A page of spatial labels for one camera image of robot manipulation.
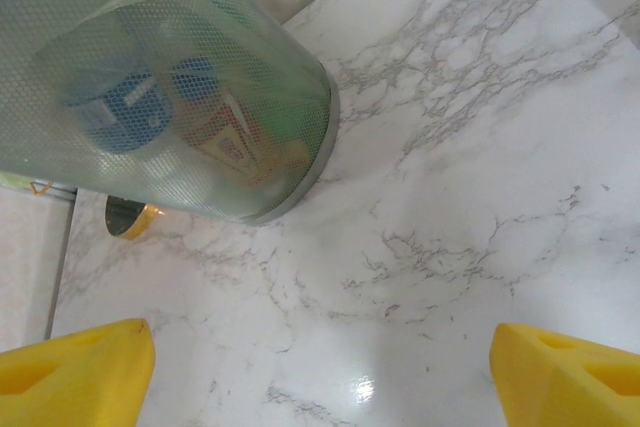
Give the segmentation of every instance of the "small round object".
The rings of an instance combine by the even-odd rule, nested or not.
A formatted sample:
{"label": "small round object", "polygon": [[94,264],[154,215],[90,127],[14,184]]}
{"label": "small round object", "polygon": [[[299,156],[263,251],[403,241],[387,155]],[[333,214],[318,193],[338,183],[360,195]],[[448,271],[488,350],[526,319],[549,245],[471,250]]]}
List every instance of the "small round object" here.
{"label": "small round object", "polygon": [[133,240],[149,228],[159,213],[160,209],[155,205],[110,195],[104,217],[107,230],[112,236]]}

